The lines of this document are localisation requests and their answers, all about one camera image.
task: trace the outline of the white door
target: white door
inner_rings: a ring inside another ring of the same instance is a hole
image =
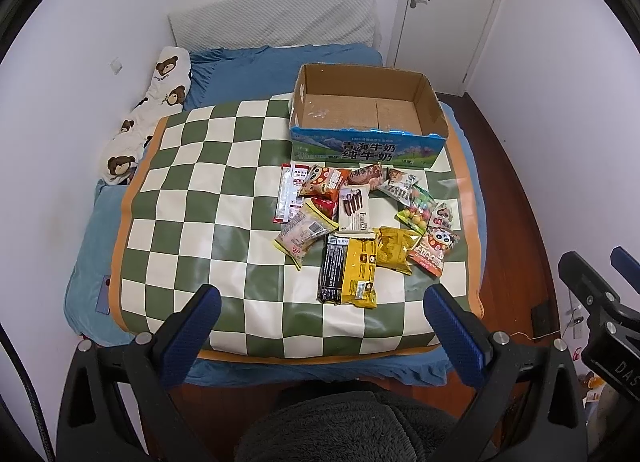
[[[422,72],[436,92],[462,93],[493,2],[408,2],[395,67]]]

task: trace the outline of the silver bolt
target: silver bolt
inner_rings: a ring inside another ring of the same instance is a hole
[[[510,341],[510,337],[506,332],[494,332],[494,341],[499,345],[505,345]]]
[[[560,338],[554,339],[554,346],[561,352],[564,352],[566,350],[566,343]]]
[[[78,350],[80,350],[81,352],[87,352],[87,350],[91,348],[92,345],[93,343],[90,339],[83,339],[78,343]]]
[[[151,341],[152,337],[153,335],[151,334],[151,332],[141,332],[136,336],[136,343],[138,343],[139,345],[146,345],[147,343],[149,343],[149,341]]]

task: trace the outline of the blue bed sheet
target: blue bed sheet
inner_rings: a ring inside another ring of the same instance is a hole
[[[380,65],[382,58],[374,49],[360,44],[213,49],[193,53],[192,86],[184,109],[191,110],[238,99],[265,99],[291,92],[298,70],[306,62]],[[484,270],[486,219],[476,164],[452,109],[444,104],[443,108],[460,138],[470,169],[478,205]],[[125,344],[132,340],[132,335],[121,330],[109,315],[95,310],[102,279],[110,273],[111,255],[120,223],[120,204],[125,190],[126,186],[107,186],[98,182],[94,212],[87,225],[65,296],[65,316],[71,328],[104,346]],[[446,383],[446,374],[450,369],[451,364],[444,350],[437,348],[426,354],[391,355],[327,365],[265,365],[196,360],[186,382],[202,386],[247,386],[309,379],[337,381],[371,376],[395,378],[404,384],[440,385]]]

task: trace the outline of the wooden floor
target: wooden floor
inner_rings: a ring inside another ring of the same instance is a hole
[[[511,163],[472,99],[468,95],[439,97],[454,109],[468,138],[486,204],[488,239],[480,293],[484,324],[490,331],[532,336],[530,309],[547,299],[556,308],[551,272],[533,213]],[[529,342],[521,335],[514,339]],[[441,387],[405,386],[391,379],[376,382],[456,416],[473,396],[473,391],[463,386],[455,374]],[[286,386],[204,388],[184,384],[172,391],[172,397],[191,428],[218,460],[225,462],[233,460],[234,446],[242,433],[269,412],[276,395]],[[153,452],[153,442],[149,440]]]

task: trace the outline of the snack package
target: snack package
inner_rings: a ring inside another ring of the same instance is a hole
[[[411,229],[380,227],[376,230],[378,242],[376,265],[411,275],[411,267],[406,260],[407,255],[420,241],[421,236],[421,233]]]
[[[337,202],[340,186],[344,184],[350,172],[348,169],[313,166],[309,169],[298,194],[303,197],[316,195]]]
[[[451,223],[453,222],[453,214],[449,209],[446,202],[438,202],[435,209],[431,212],[431,219],[429,220],[429,227],[440,227],[444,229],[451,229]]]
[[[338,197],[338,236],[375,238],[369,223],[369,184],[342,186]]]
[[[396,217],[421,235],[427,230],[431,212],[436,205],[429,192],[420,186],[413,186],[409,196],[411,201],[407,209],[398,211]]]
[[[288,254],[300,270],[302,259],[311,244],[321,236],[335,231],[337,227],[338,224],[323,215],[311,200],[305,200],[296,215],[282,226],[273,243]]]
[[[318,277],[318,301],[375,308],[376,251],[375,240],[327,236]]]
[[[378,189],[408,206],[411,203],[409,199],[411,186],[416,182],[418,182],[418,178],[411,173],[403,173],[399,169],[387,168],[386,180]]]
[[[428,228],[418,245],[409,251],[409,258],[431,274],[442,276],[444,256],[460,239],[448,229]]]
[[[298,191],[308,172],[309,166],[304,166],[303,164],[292,162],[291,164],[282,165],[276,214],[273,217],[275,224],[289,222],[302,207],[305,200],[298,196]]]
[[[364,168],[354,169],[347,177],[347,184],[369,184],[371,190],[378,189],[384,182],[384,171],[380,163],[369,164]]]
[[[331,220],[335,220],[338,213],[337,202],[333,202],[332,200],[327,200],[322,197],[311,197],[311,201],[314,203],[314,206],[322,211],[322,213],[328,216]]]

